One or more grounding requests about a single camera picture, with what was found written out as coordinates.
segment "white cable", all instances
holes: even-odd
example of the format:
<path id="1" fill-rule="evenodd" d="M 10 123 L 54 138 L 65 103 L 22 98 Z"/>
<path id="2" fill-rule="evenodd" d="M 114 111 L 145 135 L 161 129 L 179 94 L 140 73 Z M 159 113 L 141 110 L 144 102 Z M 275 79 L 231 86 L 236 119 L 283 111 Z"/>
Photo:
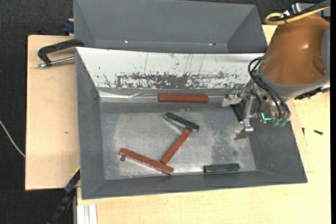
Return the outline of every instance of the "white cable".
<path id="1" fill-rule="evenodd" d="M 16 145 L 16 143 L 14 142 L 13 138 L 11 137 L 11 135 L 9 134 L 8 130 L 6 129 L 5 125 L 2 123 L 2 121 L 0 120 L 0 125 L 2 126 L 2 128 L 4 129 L 5 133 L 7 134 L 9 140 L 11 141 L 11 143 L 13 144 L 13 146 L 15 146 L 16 150 L 19 151 L 19 153 L 26 157 L 26 155 L 19 149 L 19 147 Z"/>

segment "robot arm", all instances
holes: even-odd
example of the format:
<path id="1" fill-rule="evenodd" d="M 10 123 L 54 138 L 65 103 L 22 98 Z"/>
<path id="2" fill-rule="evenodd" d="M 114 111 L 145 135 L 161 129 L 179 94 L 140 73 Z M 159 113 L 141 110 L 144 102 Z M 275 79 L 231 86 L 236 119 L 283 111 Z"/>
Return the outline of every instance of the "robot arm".
<path id="1" fill-rule="evenodd" d="M 289 99 L 310 97 L 329 88 L 330 23 L 311 13 L 285 21 L 276 23 L 264 56 L 249 64 L 250 82 L 230 96 L 231 100 L 242 98 L 239 114 L 244 127 L 238 136 L 254 130 L 252 118 L 284 126 L 290 119 Z"/>

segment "wooden table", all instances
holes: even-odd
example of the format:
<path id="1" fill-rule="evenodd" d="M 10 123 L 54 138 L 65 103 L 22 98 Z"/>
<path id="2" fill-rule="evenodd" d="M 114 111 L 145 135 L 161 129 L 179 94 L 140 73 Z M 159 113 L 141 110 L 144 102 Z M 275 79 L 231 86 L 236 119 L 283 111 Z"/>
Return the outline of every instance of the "wooden table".
<path id="1" fill-rule="evenodd" d="M 269 40 L 274 28 L 264 30 Z M 26 190 L 64 188 L 79 165 L 75 65 L 36 68 L 39 48 L 72 38 L 28 38 Z M 96 204 L 98 223 L 330 223 L 330 96 L 290 105 L 306 184 L 95 200 L 82 200 L 78 187 L 76 202 Z"/>

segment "red stick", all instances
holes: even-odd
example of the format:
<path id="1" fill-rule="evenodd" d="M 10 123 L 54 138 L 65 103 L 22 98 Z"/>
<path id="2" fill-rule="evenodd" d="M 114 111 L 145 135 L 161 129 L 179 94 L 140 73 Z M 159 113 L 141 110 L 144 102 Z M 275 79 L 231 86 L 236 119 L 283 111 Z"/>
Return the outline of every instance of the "red stick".
<path id="1" fill-rule="evenodd" d="M 149 166 L 155 168 L 156 170 L 162 171 L 162 172 L 164 172 L 166 174 L 172 175 L 173 172 L 174 172 L 174 168 L 173 167 L 165 165 L 165 164 L 162 164 L 160 162 L 157 162 L 157 161 L 155 161 L 153 159 L 150 159 L 150 158 L 148 158 L 146 156 L 140 155 L 140 154 L 138 154 L 138 153 L 136 153 L 134 151 L 128 150 L 126 148 L 122 148 L 120 150 L 120 154 L 122 156 L 126 156 L 126 157 L 131 158 L 131 159 L 133 159 L 135 161 L 138 161 L 138 162 L 140 162 L 142 164 L 149 165 Z"/>
<path id="2" fill-rule="evenodd" d="M 168 103 L 207 103 L 209 97 L 200 94 L 159 94 L 159 102 Z"/>
<path id="3" fill-rule="evenodd" d="M 167 151 L 167 153 L 162 157 L 161 163 L 167 164 L 170 161 L 170 159 L 175 155 L 175 153 L 182 146 L 184 141 L 186 141 L 186 139 L 189 137 L 191 132 L 192 131 L 189 129 L 184 129 L 180 137 L 175 141 L 175 143 L 171 146 L 171 148 Z"/>

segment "metal tray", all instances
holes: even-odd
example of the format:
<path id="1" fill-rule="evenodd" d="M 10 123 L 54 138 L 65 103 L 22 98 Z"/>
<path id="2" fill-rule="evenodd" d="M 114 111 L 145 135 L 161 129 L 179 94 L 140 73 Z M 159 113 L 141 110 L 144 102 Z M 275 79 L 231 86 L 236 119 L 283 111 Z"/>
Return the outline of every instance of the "metal tray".
<path id="1" fill-rule="evenodd" d="M 254 122 L 255 132 L 235 140 L 239 122 L 231 108 L 221 107 L 223 94 L 248 81 L 247 65 L 257 56 L 77 48 L 83 199 L 306 182 L 289 123 Z M 159 103 L 162 92 L 210 98 L 207 104 Z M 160 160 L 182 131 L 164 120 L 166 112 L 201 127 L 169 162 L 173 175 L 122 161 L 122 147 Z M 203 172 L 205 165 L 231 163 L 240 170 Z"/>

